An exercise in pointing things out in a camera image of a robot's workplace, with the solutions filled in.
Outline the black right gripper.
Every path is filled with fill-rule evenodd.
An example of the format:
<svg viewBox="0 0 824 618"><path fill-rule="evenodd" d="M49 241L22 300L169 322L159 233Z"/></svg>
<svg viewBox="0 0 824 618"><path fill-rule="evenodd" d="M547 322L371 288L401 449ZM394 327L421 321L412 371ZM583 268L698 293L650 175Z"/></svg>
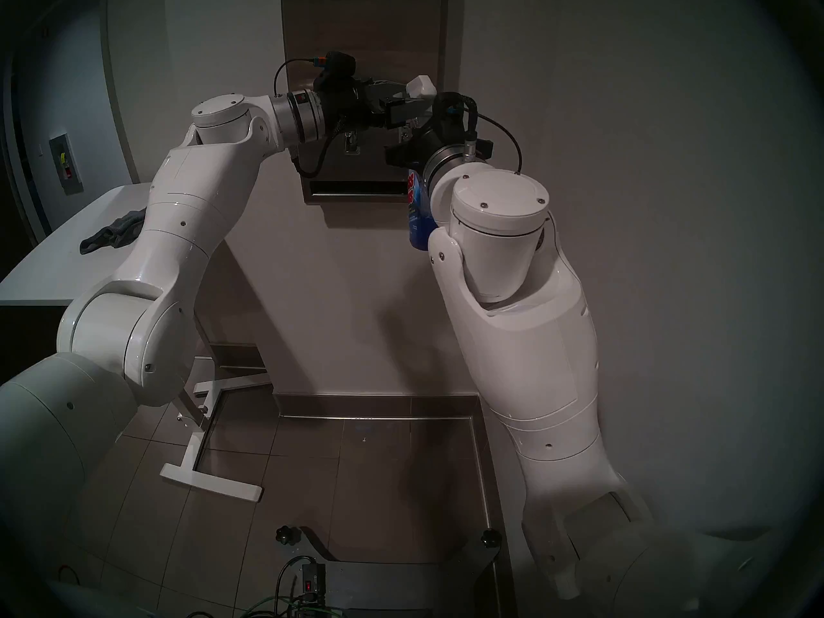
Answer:
<svg viewBox="0 0 824 618"><path fill-rule="evenodd" d="M408 171L423 171L436 154L446 151L447 156L465 153L464 125L424 125L418 130L418 146L413 143L399 143L385 147L385 164ZM475 160L490 160L493 156L493 141L475 141Z"/></svg>

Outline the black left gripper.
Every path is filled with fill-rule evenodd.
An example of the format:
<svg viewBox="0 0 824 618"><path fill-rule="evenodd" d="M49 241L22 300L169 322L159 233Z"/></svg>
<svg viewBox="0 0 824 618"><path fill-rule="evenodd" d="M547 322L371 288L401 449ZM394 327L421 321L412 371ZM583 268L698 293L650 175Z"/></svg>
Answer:
<svg viewBox="0 0 824 618"><path fill-rule="evenodd" d="M326 134L400 128L428 110L428 98L391 97L385 100L384 112L380 93L407 93L406 84L321 72L315 78L315 94L321 102Z"/></svg>

